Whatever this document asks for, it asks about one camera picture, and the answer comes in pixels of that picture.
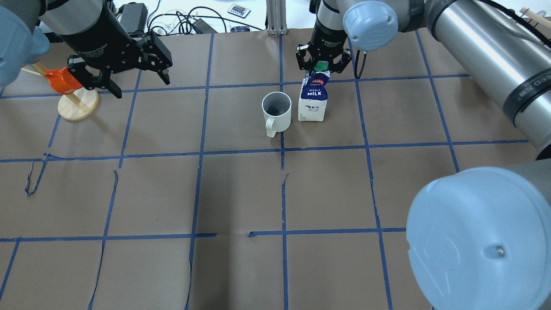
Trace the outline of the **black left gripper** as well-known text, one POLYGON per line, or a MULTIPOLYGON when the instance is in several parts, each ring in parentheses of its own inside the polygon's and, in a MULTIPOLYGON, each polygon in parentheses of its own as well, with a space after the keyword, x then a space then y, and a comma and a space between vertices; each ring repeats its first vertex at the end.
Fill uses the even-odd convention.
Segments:
POLYGON ((111 76, 134 68, 155 72, 165 85, 170 85, 172 55, 157 34, 144 34, 140 40, 131 38, 118 46, 107 43, 99 53, 95 58, 83 53, 69 55, 67 60, 67 69, 87 90, 107 90, 121 99, 122 90, 111 76))

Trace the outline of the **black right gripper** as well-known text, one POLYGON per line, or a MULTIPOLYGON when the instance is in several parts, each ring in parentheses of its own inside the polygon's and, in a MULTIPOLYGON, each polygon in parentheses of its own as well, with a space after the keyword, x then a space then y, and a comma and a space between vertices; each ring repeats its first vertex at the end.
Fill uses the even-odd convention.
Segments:
POLYGON ((295 56, 299 69, 313 72, 318 62, 327 62, 330 72, 342 73, 352 60, 352 51, 344 48, 347 39, 344 30, 315 24, 309 43, 296 45, 295 56))

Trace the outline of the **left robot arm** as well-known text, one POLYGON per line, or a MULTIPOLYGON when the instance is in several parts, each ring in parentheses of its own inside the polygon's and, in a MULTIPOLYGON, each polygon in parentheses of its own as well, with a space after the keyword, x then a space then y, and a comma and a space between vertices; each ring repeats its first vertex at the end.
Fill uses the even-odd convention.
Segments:
POLYGON ((104 0, 3 0, 0 10, 3 87, 18 78, 22 67, 38 62, 49 51, 49 39, 38 21, 73 49, 67 70, 87 90, 108 90, 121 98, 111 75, 133 68, 156 72, 170 84, 169 49, 151 30, 140 40, 132 39, 104 0))

